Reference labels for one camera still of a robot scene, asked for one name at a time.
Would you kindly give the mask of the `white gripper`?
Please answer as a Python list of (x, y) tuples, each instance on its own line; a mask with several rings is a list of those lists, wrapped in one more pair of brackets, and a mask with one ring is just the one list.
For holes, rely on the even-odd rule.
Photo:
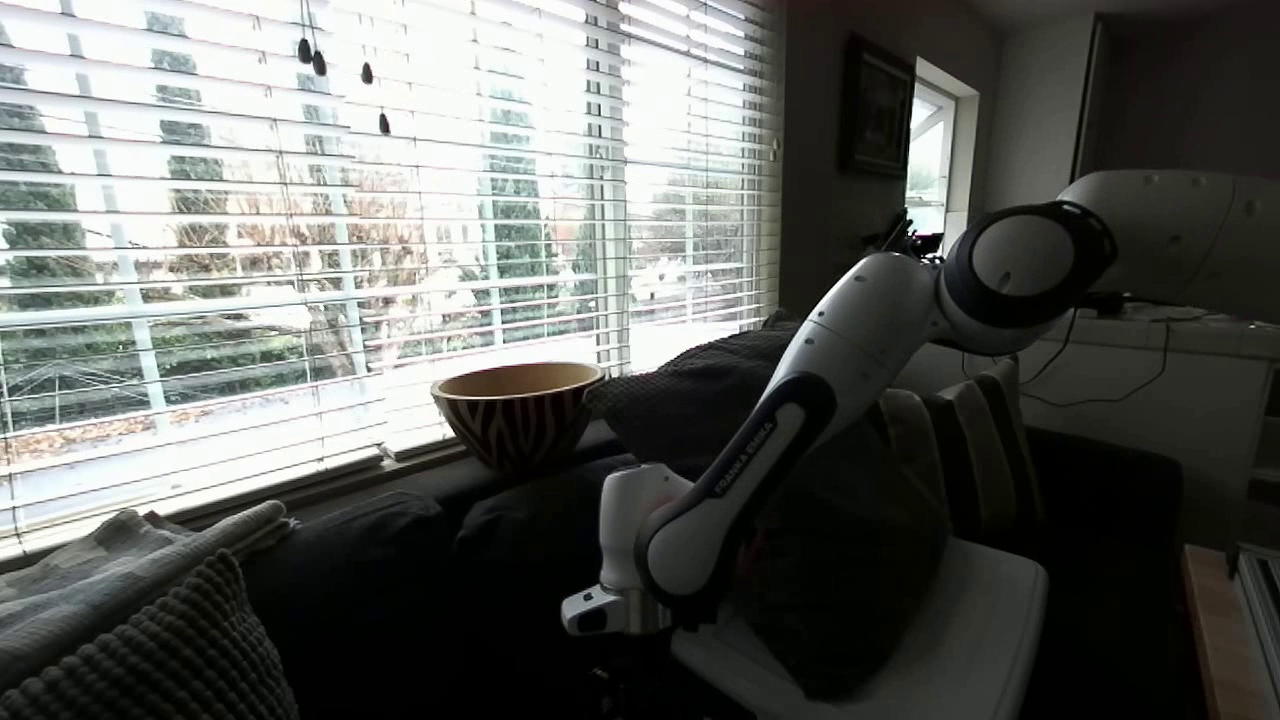
[(568, 637), (657, 637), (673, 612), (640, 573), (644, 528), (677, 502), (690, 481), (669, 465), (637, 465), (606, 477), (595, 507), (600, 577), (593, 586), (562, 598)]

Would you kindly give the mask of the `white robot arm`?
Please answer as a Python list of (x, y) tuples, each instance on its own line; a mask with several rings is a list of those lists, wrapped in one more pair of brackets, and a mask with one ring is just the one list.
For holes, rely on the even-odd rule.
[(562, 598), (575, 637), (647, 637), (710, 621), (732, 546), (765, 494), (928, 342), (1011, 355), (1072, 302), (1120, 293), (1242, 318), (1277, 312), (1280, 184), (1197, 166), (1104, 166), (1047, 200), (1001, 209), (960, 238), (856, 259), (800, 318), (749, 409), (723, 411), (698, 376), (607, 380), (607, 424), (728, 432), (698, 477), (640, 459), (606, 481), (600, 579)]

